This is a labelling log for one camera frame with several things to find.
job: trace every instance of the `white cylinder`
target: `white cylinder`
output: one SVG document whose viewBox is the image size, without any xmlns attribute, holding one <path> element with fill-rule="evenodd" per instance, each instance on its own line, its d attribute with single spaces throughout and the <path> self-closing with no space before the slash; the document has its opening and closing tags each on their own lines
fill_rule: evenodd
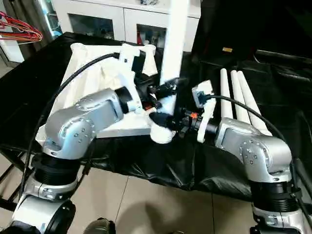
<svg viewBox="0 0 312 234">
<path fill-rule="evenodd" d="M 231 71 L 231 79 L 232 79 L 234 99 L 236 101 L 239 101 L 245 104 L 244 96 L 243 96 L 243 93 L 239 84 L 238 76 L 237 76 L 237 71 Z M 237 120 L 250 124 L 248 112 L 246 109 L 238 105 L 235 105 L 235 110 L 236 110 Z"/>
<path fill-rule="evenodd" d="M 228 74 L 225 68 L 221 69 L 221 95 L 230 98 Z M 221 100 L 221 117 L 233 118 L 232 104 Z"/>
<path fill-rule="evenodd" d="M 258 105 L 254 99 L 253 93 L 251 92 L 250 87 L 246 81 L 244 73 L 242 71 L 238 71 L 237 75 L 238 75 L 238 80 L 240 83 L 241 90 L 243 92 L 243 96 L 244 96 L 244 100 L 245 100 L 246 105 L 248 107 L 252 108 L 257 113 L 261 114 L 259 107 L 258 107 Z M 260 132 L 262 132 L 265 135 L 272 136 L 272 134 L 268 130 L 267 126 L 265 125 L 265 123 L 261 119 L 259 119 L 257 116 L 253 115 L 250 112 L 248 112 L 248 114 L 250 117 L 250 121 L 255 128 L 259 129 Z"/>
<path fill-rule="evenodd" d="M 166 33 L 166 42 L 164 56 L 162 61 L 160 85 L 180 76 L 186 24 L 189 12 L 190 0 L 171 0 L 171 11 L 169 26 Z M 161 113 L 174 114 L 176 105 L 176 95 L 166 97 L 160 100 L 162 108 L 158 110 Z M 151 138 L 157 143 L 169 143 L 174 134 L 172 131 L 156 128 L 156 124 L 151 126 Z"/>
</svg>

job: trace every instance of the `tile floor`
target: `tile floor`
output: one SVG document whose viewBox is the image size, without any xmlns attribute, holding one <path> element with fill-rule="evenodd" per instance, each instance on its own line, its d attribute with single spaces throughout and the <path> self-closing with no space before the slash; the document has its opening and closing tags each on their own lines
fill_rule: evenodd
<svg viewBox="0 0 312 234">
<path fill-rule="evenodd" d="M 0 61 L 0 77 L 10 71 Z M 9 162 L 0 155 L 0 174 Z M 0 185 L 8 198 L 17 187 L 21 172 L 14 169 Z M 186 192 L 152 184 L 135 177 L 92 169 L 73 196 L 77 212 L 69 234 L 82 233 L 99 217 L 116 223 L 118 234 L 248 234 L 254 225 L 251 205 L 220 195 Z M 12 212 L 0 208 L 0 229 Z"/>
</svg>

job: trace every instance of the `black cable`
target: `black cable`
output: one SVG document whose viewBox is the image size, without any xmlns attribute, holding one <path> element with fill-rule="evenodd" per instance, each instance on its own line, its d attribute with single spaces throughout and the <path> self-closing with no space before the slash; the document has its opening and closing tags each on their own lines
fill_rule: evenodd
<svg viewBox="0 0 312 234">
<path fill-rule="evenodd" d="M 272 130 L 275 131 L 275 133 L 278 135 L 278 137 L 283 140 L 285 143 L 286 143 L 286 139 L 285 137 L 283 136 L 283 134 L 270 122 L 268 121 L 266 118 L 264 118 L 262 115 L 260 115 L 258 112 L 256 112 L 255 110 L 251 109 L 250 107 L 246 106 L 245 104 L 237 101 L 237 100 L 234 100 L 230 97 L 225 97 L 225 96 L 221 96 L 221 95 L 202 95 L 206 100 L 209 100 L 211 98 L 215 98 L 215 99 L 223 99 L 223 100 L 226 100 L 226 101 L 229 101 L 229 102 L 232 102 L 244 109 L 246 109 L 247 111 L 249 111 L 250 113 L 252 113 L 253 115 L 257 116 L 259 119 L 261 119 L 263 122 L 265 122 Z M 296 181 L 296 172 L 295 172 L 295 164 L 294 164 L 294 161 L 292 160 L 291 161 L 291 164 L 290 164 L 290 167 L 291 167 L 291 174 L 292 174 L 292 180 L 293 180 L 293 185 L 294 187 L 297 189 L 298 188 L 298 185 L 297 185 L 297 181 Z M 310 228 L 312 229 L 312 220 L 310 219 L 310 216 L 309 216 L 309 212 L 304 204 L 304 202 L 302 201 L 302 198 L 301 197 L 297 197 L 297 202 L 302 210 L 302 213 L 304 214 L 304 216 L 306 217 L 307 221 L 308 221 L 308 224 L 310 226 Z"/>
<path fill-rule="evenodd" d="M 58 97 L 58 95 L 64 90 L 64 88 L 75 78 L 77 77 L 80 73 L 82 73 L 84 70 L 86 70 L 87 68 L 89 68 L 90 66 L 92 66 L 93 64 L 100 62 L 104 59 L 108 59 L 108 58 L 118 58 L 119 54 L 118 53 L 114 53 L 114 54 L 107 54 L 107 55 L 103 55 L 99 58 L 96 58 L 95 60 L 92 60 L 91 62 L 87 63 L 86 65 L 82 66 L 81 68 L 79 68 L 77 71 L 75 71 L 60 87 L 59 89 L 52 95 L 51 99 L 49 100 L 49 102 L 46 104 L 46 106 L 44 107 L 43 111 L 41 112 L 40 118 L 37 122 L 37 125 L 35 127 L 33 136 L 30 140 L 29 143 L 29 147 L 27 150 L 27 155 L 26 155 L 26 160 L 25 160 L 25 167 L 24 167 L 24 171 L 23 171 L 23 176 L 21 179 L 21 184 L 20 184 L 20 191 L 19 191 L 19 197 L 21 197 L 21 195 L 24 192 L 24 187 L 25 187 L 25 183 L 26 183 L 26 171 L 27 168 L 29 166 L 29 161 L 30 161 L 30 155 L 31 155 L 31 151 L 33 148 L 33 144 L 34 141 L 36 139 L 36 135 L 37 132 L 39 130 L 39 127 L 41 126 L 43 120 L 46 118 L 46 116 L 48 115 L 48 112 L 51 108 L 51 105 L 53 104 L 54 100 Z"/>
<path fill-rule="evenodd" d="M 252 113 L 253 115 L 257 116 L 259 119 L 261 119 L 263 122 L 265 122 L 272 130 L 275 131 L 275 133 L 277 134 L 277 136 L 283 140 L 284 142 L 286 142 L 285 137 L 283 136 L 283 134 L 270 122 L 268 121 L 266 118 L 264 118 L 261 114 L 259 114 L 257 111 L 253 110 L 252 108 L 250 108 L 249 106 L 246 106 L 245 104 L 234 100 L 230 97 L 226 97 L 226 96 L 221 96 L 221 95 L 203 95 L 207 100 L 211 99 L 211 98 L 216 98 L 216 99 L 223 99 L 223 100 L 227 100 L 229 102 L 232 102 L 244 109 L 246 109 L 247 111 L 249 111 L 250 113 Z"/>
</svg>

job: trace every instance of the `glass cabinet door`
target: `glass cabinet door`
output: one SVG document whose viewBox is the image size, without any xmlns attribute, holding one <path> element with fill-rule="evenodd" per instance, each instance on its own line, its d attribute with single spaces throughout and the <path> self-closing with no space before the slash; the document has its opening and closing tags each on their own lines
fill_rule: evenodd
<svg viewBox="0 0 312 234">
<path fill-rule="evenodd" d="M 126 41 L 153 44 L 164 48 L 169 15 L 163 13 L 124 9 Z M 188 17 L 184 51 L 192 50 L 199 19 Z"/>
<path fill-rule="evenodd" d="M 113 21 L 92 16 L 68 14 L 74 33 L 114 39 Z"/>
<path fill-rule="evenodd" d="M 139 45 L 152 44 L 158 48 L 165 47 L 166 28 L 149 26 L 144 24 L 136 25 L 137 41 Z"/>
<path fill-rule="evenodd" d="M 125 40 L 123 8 L 75 0 L 53 0 L 63 32 Z"/>
</svg>

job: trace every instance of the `black tablecloth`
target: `black tablecloth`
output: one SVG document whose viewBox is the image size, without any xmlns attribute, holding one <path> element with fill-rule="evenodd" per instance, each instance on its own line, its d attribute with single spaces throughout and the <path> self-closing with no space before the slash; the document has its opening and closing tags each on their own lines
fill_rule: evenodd
<svg viewBox="0 0 312 234">
<path fill-rule="evenodd" d="M 98 45 L 120 45 L 120 42 L 65 33 L 0 79 L 0 147 L 26 149 L 39 114 L 52 93 L 59 87 L 75 42 Z M 307 170 L 311 168 L 312 149 L 309 108 L 299 105 L 298 87 L 307 87 L 309 78 L 285 78 L 285 71 L 267 64 L 238 62 L 225 66 L 244 71 L 260 111 L 285 135 L 292 153 L 301 157 Z M 185 56 L 181 75 L 188 77 L 188 89 L 181 92 L 178 105 L 196 110 L 191 87 L 201 79 L 210 79 L 219 93 L 220 69 L 204 63 L 202 69 Z M 200 190 L 250 199 L 250 188 L 242 164 L 235 156 L 213 147 L 213 137 L 200 144 L 194 134 L 175 137 L 167 145 L 159 145 L 149 136 L 97 139 L 92 166 L 112 172 L 137 176 L 153 183 Z"/>
</svg>

